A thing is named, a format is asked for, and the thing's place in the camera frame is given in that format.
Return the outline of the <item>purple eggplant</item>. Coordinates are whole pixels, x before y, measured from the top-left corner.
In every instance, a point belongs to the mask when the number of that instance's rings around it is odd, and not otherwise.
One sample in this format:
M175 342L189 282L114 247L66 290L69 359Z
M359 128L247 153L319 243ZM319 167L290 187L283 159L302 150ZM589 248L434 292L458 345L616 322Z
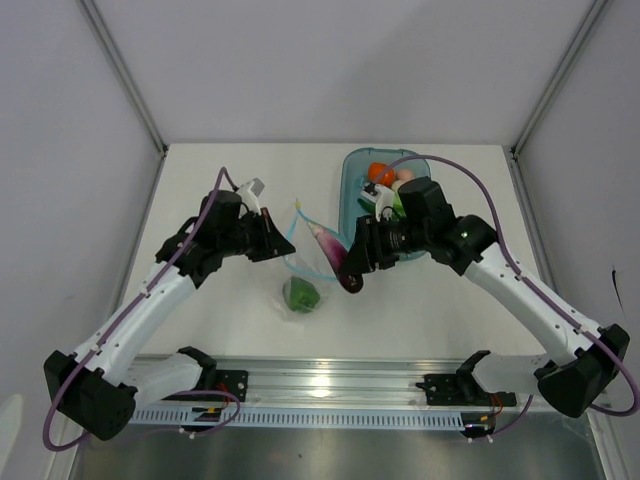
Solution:
M348 251L324 226L313 221L309 221L307 226L325 255L335 278L342 286L342 276L349 275L340 272Z

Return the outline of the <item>clear zip top bag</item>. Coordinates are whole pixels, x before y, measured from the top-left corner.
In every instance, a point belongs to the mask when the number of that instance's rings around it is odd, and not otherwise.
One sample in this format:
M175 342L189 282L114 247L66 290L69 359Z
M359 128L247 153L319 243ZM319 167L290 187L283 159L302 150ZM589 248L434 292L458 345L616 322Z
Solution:
M274 308L279 314L284 319L293 320L318 313L328 303L329 298L342 289L325 255L311 234L307 223L313 221L324 226L344 247L347 246L347 241L337 231L309 217L302 209L301 202L298 199L288 206L279 217L279 220L281 220L279 226L283 227L282 233L294 245L296 252L279 257L268 265L266 272L269 295ZM282 288L284 283L292 276L298 276L311 282L320 293L320 303L311 313L293 312L286 306Z

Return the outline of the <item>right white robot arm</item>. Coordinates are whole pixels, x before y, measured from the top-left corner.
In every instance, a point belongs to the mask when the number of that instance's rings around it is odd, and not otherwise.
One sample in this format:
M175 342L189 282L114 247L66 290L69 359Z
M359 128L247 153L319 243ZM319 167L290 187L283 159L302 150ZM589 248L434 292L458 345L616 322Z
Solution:
M340 272L356 279L426 252L496 299L539 342L541 355L480 350L457 370L458 395L479 403L491 393L539 394L577 418L622 370L630 337L579 314L511 255L496 228L477 215L458 216L440 185L415 178L392 190L370 183L362 197L374 211L356 221Z

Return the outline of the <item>green cucumber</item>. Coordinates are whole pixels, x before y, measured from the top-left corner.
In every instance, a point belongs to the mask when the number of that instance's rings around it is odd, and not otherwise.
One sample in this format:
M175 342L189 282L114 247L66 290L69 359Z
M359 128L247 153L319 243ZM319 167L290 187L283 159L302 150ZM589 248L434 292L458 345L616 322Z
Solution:
M363 210L370 215L374 215L375 214L375 203L369 200L366 200L364 198L358 198L357 199L358 204L363 208ZM393 215L398 217L398 218L402 218L405 217L405 211L403 208L403 205L401 203L401 201L398 198L394 199L394 203L392 205L392 210L393 210Z

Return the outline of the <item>green bell pepper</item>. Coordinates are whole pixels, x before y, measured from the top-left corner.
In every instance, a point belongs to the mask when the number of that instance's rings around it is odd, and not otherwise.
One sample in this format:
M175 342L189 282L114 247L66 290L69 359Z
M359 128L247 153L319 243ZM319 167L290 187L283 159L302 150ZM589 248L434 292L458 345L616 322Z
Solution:
M284 283L282 293L288 309L301 314L311 313L321 300L316 287L298 276L292 276Z

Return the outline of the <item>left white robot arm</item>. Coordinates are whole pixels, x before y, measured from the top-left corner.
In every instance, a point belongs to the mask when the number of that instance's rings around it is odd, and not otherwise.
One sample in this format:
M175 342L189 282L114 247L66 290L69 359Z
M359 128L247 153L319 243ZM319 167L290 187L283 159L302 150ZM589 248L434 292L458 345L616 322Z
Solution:
M137 295L72 353L53 352L44 363L52 409L100 440L114 438L135 411L186 395L204 400L219 384L217 362L194 347L133 371L133 360L168 316L218 271L224 259L262 262L294 253L259 203L253 179L231 191L210 192L198 216L167 239Z

